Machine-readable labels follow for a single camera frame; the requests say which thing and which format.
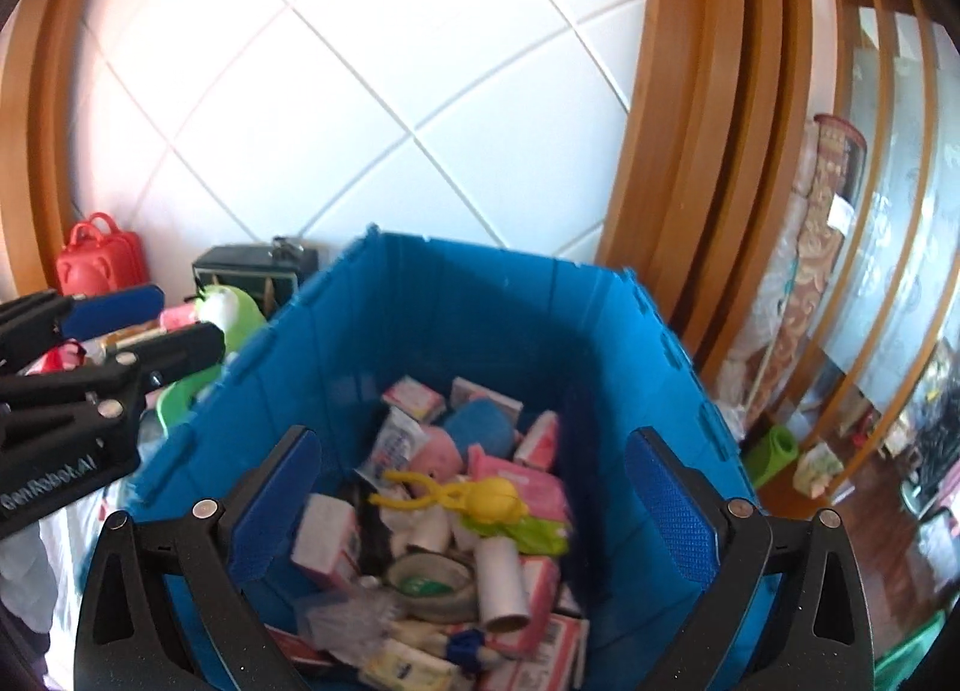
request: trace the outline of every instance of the small red case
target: small red case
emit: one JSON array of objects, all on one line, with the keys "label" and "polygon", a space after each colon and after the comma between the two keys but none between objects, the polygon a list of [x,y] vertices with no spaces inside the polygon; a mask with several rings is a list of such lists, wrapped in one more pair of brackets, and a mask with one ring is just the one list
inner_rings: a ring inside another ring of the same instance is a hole
[{"label": "small red case", "polygon": [[[95,220],[107,223],[110,232],[104,234]],[[138,235],[121,231],[102,212],[73,226],[56,258],[56,278],[64,295],[103,295],[149,282]]]}]

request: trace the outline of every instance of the rolled green mat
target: rolled green mat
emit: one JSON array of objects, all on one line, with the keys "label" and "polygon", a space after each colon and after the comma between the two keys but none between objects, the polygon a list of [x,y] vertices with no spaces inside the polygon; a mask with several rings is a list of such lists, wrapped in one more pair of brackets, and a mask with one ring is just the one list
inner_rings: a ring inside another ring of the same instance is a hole
[{"label": "rolled green mat", "polygon": [[781,469],[797,458],[797,440],[786,426],[774,426],[757,446],[743,456],[743,468],[754,488],[763,488]]}]

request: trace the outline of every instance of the blue plastic bin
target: blue plastic bin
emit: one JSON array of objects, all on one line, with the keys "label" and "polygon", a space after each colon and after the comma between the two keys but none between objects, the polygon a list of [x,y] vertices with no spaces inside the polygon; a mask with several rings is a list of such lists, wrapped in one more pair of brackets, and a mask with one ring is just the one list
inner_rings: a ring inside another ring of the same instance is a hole
[{"label": "blue plastic bin", "polygon": [[[563,564],[592,621],[586,688],[632,691],[700,591],[680,577],[627,483],[625,438],[653,426],[723,496],[755,494],[683,348],[630,274],[371,229],[172,430],[138,475],[131,512],[175,517],[223,497],[295,423],[320,435],[316,490],[333,492],[373,442],[380,394],[405,374],[444,394],[463,375],[515,396],[529,411],[521,426],[546,408],[563,413],[558,466],[578,528]],[[291,602],[314,588],[288,554],[245,592],[265,622],[295,630]],[[170,588],[208,678],[232,689],[184,583]],[[772,593],[761,586],[717,688],[738,680]]]}]

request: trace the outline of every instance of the cardboard tube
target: cardboard tube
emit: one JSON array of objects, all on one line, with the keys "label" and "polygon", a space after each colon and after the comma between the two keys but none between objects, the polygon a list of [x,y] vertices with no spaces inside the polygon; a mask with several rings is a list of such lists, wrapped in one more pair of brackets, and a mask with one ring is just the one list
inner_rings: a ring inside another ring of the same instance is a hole
[{"label": "cardboard tube", "polygon": [[523,586],[517,543],[507,536],[481,539],[475,558],[480,624],[494,635],[526,627],[530,623],[530,602]]},{"label": "cardboard tube", "polygon": [[424,509],[424,514],[416,522],[413,533],[407,540],[408,550],[426,550],[443,555],[450,546],[450,518],[439,504]]}]

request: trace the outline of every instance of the yellow plastic clip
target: yellow plastic clip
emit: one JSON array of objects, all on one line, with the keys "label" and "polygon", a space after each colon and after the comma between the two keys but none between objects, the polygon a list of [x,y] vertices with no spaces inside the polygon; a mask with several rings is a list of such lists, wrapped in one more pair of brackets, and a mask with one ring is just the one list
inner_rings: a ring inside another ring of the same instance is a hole
[{"label": "yellow plastic clip", "polygon": [[398,472],[390,470],[383,473],[384,480],[391,483],[415,483],[427,489],[426,496],[419,499],[388,499],[379,493],[370,497],[371,504],[389,509],[425,509],[431,504],[439,504],[453,512],[467,514],[477,523],[491,525],[499,523],[512,526],[526,517],[530,510],[520,499],[517,487],[503,477],[488,477],[476,483],[450,483],[440,485],[432,477],[421,472]]}]

